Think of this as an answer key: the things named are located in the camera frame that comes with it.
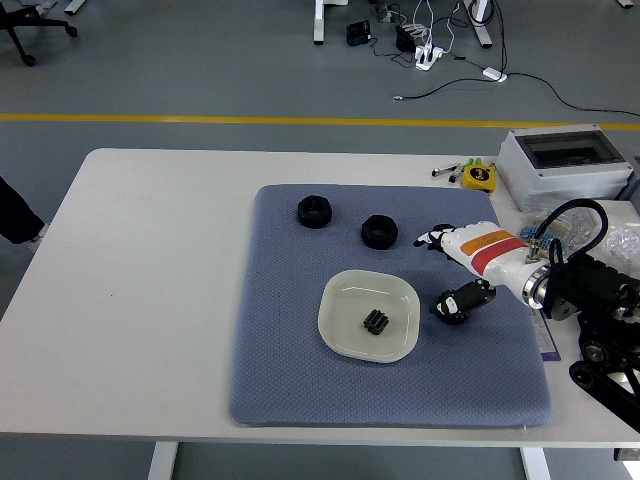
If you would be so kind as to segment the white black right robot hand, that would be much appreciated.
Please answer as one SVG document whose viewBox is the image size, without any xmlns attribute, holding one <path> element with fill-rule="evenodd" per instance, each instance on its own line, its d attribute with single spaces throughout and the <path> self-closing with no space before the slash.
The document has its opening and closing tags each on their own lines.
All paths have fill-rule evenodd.
<svg viewBox="0 0 640 480">
<path fill-rule="evenodd" d="M 525 243 L 493 222 L 460 228 L 440 224 L 418 237 L 414 245 L 442 252 L 476 276 L 459 289 L 442 293 L 430 307 L 448 325 L 464 323 L 471 311 L 491 302 L 498 286 L 507 287 L 529 307 L 543 306 L 544 298 L 537 290 L 548 276 L 547 264 L 530 260 Z"/>
</svg>

